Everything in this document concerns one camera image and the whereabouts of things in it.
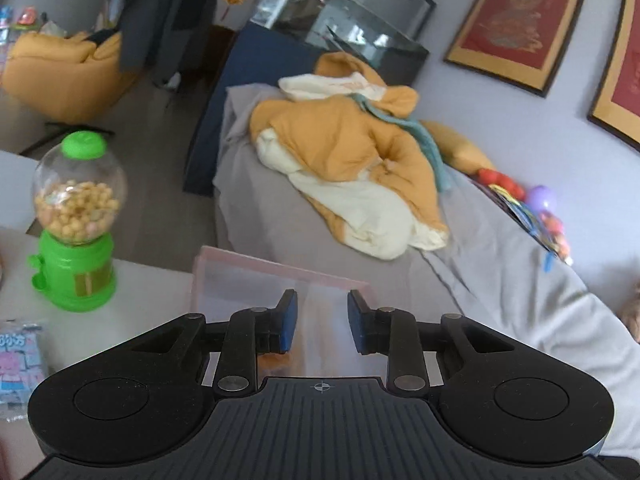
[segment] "gray coat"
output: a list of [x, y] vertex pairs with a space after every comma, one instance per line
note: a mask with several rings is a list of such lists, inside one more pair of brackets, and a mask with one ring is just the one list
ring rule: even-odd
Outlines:
[[176, 72], [200, 66], [216, 0], [127, 0], [120, 68], [154, 68], [153, 80], [166, 83]]

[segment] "blanket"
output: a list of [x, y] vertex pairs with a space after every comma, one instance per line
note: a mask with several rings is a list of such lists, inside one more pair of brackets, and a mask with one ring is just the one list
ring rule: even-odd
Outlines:
[[640, 345], [571, 267], [554, 259], [547, 272], [547, 251], [468, 178], [451, 175], [442, 200], [449, 245], [422, 256], [465, 316], [599, 380], [616, 409], [602, 453], [640, 460]]
[[407, 118], [417, 93], [388, 88], [348, 54], [325, 54], [315, 72], [281, 79], [289, 100], [255, 107], [250, 131], [261, 163], [287, 175], [345, 245], [383, 260], [409, 246], [444, 247], [448, 229], [434, 172], [418, 143], [350, 98], [363, 95], [379, 110]]

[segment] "red toy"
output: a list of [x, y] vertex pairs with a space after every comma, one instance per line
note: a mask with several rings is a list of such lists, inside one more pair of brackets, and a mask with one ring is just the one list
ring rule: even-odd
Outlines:
[[510, 177], [495, 170], [478, 170], [478, 182], [484, 186], [495, 184], [506, 190], [514, 199], [524, 202], [526, 193], [522, 186], [516, 184]]

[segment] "crosshair marking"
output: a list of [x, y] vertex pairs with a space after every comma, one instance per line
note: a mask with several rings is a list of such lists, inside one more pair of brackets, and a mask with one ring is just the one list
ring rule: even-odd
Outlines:
[[312, 388], [317, 390], [321, 394], [324, 394], [325, 392], [328, 392], [331, 388], [335, 388], [335, 386], [329, 386], [327, 383], [322, 382], [322, 383], [315, 384], [314, 386], [312, 386]]

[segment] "plastic container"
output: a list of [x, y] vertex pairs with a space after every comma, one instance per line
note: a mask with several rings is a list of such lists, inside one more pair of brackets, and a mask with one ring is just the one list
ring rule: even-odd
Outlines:
[[63, 244], [88, 244], [107, 233], [126, 197], [125, 173], [94, 132], [65, 137], [36, 168], [36, 215], [43, 229]]
[[[286, 355], [258, 358], [258, 380], [278, 377], [386, 377], [387, 358], [358, 354], [347, 315], [347, 294], [356, 288], [371, 308], [378, 302], [368, 283], [319, 274], [203, 247], [193, 267], [191, 311], [207, 322], [228, 320], [254, 306], [274, 308], [288, 288], [298, 293], [298, 323]], [[217, 356], [205, 374], [209, 384]]]

